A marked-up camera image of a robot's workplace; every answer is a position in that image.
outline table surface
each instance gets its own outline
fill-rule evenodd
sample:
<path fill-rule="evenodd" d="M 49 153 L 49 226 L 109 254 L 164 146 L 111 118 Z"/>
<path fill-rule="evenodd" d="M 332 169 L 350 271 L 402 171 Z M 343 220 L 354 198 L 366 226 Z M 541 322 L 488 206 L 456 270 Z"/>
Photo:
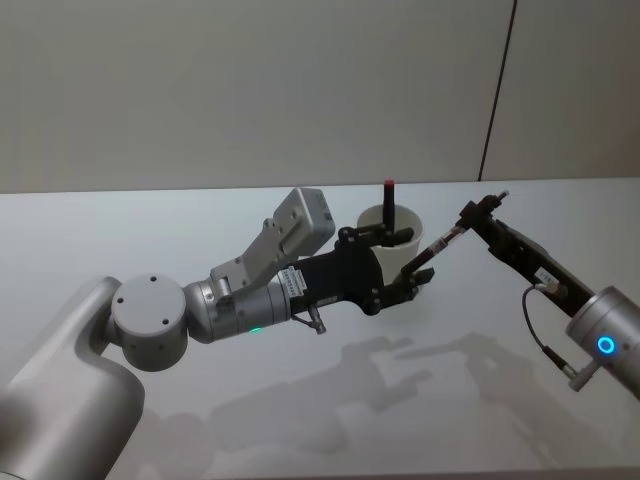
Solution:
<path fill-rule="evenodd" d="M 402 185 L 396 200 L 422 218 L 424 246 L 468 200 L 504 189 L 498 218 L 594 290 L 613 284 L 640 300 L 640 179 Z M 244 250 L 288 191 L 0 196 L 0 371 L 85 281 L 203 279 Z M 338 226 L 381 201 L 376 186 L 324 192 Z M 604 372 L 580 394 L 566 385 L 527 332 L 525 280 L 473 233 L 432 265 L 412 303 L 376 317 L 323 308 L 321 337 L 286 322 L 191 341 L 173 368 L 136 371 L 145 411 L 109 479 L 640 464 L 640 404 Z M 584 365 L 564 314 L 540 296 L 529 305 L 539 335 Z M 126 364 L 116 347 L 106 356 Z"/>

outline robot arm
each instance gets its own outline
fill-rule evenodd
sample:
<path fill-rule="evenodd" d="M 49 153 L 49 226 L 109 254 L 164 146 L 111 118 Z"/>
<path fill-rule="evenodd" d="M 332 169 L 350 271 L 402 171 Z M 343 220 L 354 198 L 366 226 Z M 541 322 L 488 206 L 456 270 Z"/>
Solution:
<path fill-rule="evenodd" d="M 135 429 L 144 389 L 125 367 L 101 357 L 109 343 L 140 370 L 159 371 L 202 342 L 291 318 L 318 333 L 318 308 L 351 301 L 367 315 L 414 298 L 433 270 L 385 286 L 371 246 L 389 240 L 383 225 L 343 228 L 335 249 L 313 255 L 334 233 L 320 190 L 294 189 L 240 256 L 182 288 L 150 273 L 123 284 L 103 278 L 64 307 L 35 354 L 0 397 L 0 479 L 105 478 Z M 308 311 L 311 321 L 297 314 Z"/>
<path fill-rule="evenodd" d="M 640 399 L 640 307 L 615 287 L 594 295 L 546 250 L 494 219 L 493 210 L 506 196 L 504 192 L 488 195 L 479 203 L 469 202 L 455 226 L 407 267 L 427 262 L 454 238 L 473 230 L 487 243 L 494 257 L 532 284 L 528 290 L 540 291 L 571 317 L 566 333 L 592 357 L 586 367 L 576 371 L 550 347 L 540 343 L 545 355 L 570 379 L 571 388 L 579 391 L 603 367 Z M 528 321 L 526 293 L 522 303 Z"/>

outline blue light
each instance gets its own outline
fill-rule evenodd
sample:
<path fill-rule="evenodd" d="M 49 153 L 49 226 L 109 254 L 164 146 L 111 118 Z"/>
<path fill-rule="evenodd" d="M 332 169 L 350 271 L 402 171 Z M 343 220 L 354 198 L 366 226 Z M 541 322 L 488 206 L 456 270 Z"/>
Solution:
<path fill-rule="evenodd" d="M 598 350 L 605 355 L 611 355 L 616 351 L 616 344 L 613 338 L 603 336 L 598 339 Z"/>

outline white cup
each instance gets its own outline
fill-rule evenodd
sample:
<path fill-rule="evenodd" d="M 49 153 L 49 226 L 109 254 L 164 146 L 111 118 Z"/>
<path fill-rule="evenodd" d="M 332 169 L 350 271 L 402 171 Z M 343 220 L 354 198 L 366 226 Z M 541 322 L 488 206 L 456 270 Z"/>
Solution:
<path fill-rule="evenodd" d="M 422 240 L 422 221 L 420 217 L 407 207 L 396 205 L 395 231 L 403 228 L 413 228 L 413 238 L 407 243 L 396 247 L 372 247 L 373 253 L 382 268 L 384 284 L 388 285 L 396 278 L 400 269 L 418 254 L 420 240 Z M 382 223 L 382 205 L 367 208 L 358 217 L 357 226 L 365 227 L 375 223 Z"/>

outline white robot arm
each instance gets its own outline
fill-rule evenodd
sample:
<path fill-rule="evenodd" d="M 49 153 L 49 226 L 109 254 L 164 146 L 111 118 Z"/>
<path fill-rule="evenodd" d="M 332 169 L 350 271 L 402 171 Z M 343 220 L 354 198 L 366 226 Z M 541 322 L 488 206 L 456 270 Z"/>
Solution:
<path fill-rule="evenodd" d="M 318 307 L 342 300 L 372 315 L 413 299 L 429 269 L 384 286 L 370 247 L 383 225 L 343 228 L 335 249 L 311 256 L 335 232 L 321 190 L 294 189 L 239 257 L 182 288 L 149 273 L 83 287 L 43 332 L 36 353 L 0 398 L 0 480 L 105 478 L 142 415 L 144 389 L 101 357 L 109 343 L 144 371 L 164 370 L 201 343 L 295 319 L 324 333 Z M 412 232 L 398 232 L 398 243 Z M 297 314 L 307 311 L 310 320 Z"/>

